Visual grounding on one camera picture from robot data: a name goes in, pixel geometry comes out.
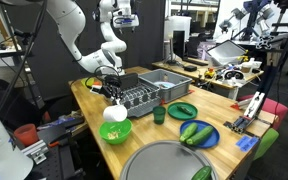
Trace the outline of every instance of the white robot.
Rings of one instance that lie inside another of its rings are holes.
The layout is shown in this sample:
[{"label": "white robot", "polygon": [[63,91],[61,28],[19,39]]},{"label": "white robot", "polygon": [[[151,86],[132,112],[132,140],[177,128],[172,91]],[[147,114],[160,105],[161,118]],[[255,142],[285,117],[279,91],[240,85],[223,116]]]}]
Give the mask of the white robot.
[{"label": "white robot", "polygon": [[[42,0],[0,0],[5,4],[24,6],[31,3],[41,4]],[[101,22],[101,30],[107,42],[101,49],[83,56],[76,45],[76,38],[85,26],[85,15],[74,0],[48,0],[47,12],[55,20],[63,42],[75,60],[87,71],[93,73],[100,66],[110,66],[120,75],[124,74],[121,58],[115,53],[126,50],[126,44],[118,39],[111,28],[113,20],[115,28],[136,27],[139,20],[131,12],[134,0],[101,0],[98,9],[93,13],[93,18]],[[110,68],[101,68],[103,72]],[[10,136],[0,122],[0,179],[22,180],[31,171],[33,162],[10,142]]]}]

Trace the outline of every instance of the red cup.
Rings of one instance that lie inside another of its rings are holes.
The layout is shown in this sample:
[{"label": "red cup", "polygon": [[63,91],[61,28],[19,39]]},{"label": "red cup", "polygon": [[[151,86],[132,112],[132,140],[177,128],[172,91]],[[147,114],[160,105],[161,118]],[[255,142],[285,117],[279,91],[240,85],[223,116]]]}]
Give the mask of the red cup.
[{"label": "red cup", "polygon": [[14,131],[15,137],[20,140],[25,147],[28,147],[38,141],[36,127],[34,124],[26,124]]}]

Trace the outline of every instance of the gray plastic bin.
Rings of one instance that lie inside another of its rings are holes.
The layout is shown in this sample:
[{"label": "gray plastic bin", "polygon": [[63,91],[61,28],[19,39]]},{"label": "gray plastic bin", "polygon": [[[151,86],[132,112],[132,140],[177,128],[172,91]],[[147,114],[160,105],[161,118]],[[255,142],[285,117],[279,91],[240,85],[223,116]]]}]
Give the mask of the gray plastic bin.
[{"label": "gray plastic bin", "polygon": [[140,74],[139,78],[146,80],[150,83],[168,82],[174,84],[172,87],[160,87],[161,88],[161,97],[165,103],[173,101],[177,98],[180,98],[189,91],[189,85],[192,82],[192,79],[186,76],[182,76],[170,71],[163,69],[157,69],[145,74]]}]

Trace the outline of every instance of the blue plate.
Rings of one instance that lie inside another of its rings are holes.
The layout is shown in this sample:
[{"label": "blue plate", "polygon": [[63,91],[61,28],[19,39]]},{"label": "blue plate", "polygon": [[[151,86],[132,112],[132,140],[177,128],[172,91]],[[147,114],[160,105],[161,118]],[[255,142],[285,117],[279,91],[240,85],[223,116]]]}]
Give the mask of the blue plate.
[{"label": "blue plate", "polygon": [[[186,129],[191,123],[197,123],[198,125],[198,129],[196,132],[201,131],[202,129],[204,129],[206,126],[212,126],[207,122],[204,121],[200,121],[200,120],[189,120],[189,121],[185,121],[181,127],[180,127],[180,134],[182,134],[182,132],[184,131],[184,129]],[[211,134],[211,136],[204,142],[196,145],[195,147],[198,148],[210,148],[215,146],[218,141],[220,140],[220,134],[218,133],[217,129],[212,126],[214,128],[213,133]]]}]

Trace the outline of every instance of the green plate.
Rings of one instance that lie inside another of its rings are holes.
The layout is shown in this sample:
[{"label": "green plate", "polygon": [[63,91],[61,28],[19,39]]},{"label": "green plate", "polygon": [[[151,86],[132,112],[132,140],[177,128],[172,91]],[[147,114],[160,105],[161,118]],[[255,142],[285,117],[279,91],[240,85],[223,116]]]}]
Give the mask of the green plate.
[{"label": "green plate", "polygon": [[[193,112],[193,115],[188,115],[180,110],[177,109],[177,106],[183,106],[187,108],[188,110]],[[196,109],[195,106],[189,103],[184,103],[184,102],[177,102],[171,104],[168,109],[167,109],[168,114],[178,120],[190,120],[194,119],[197,116],[198,110]]]}]

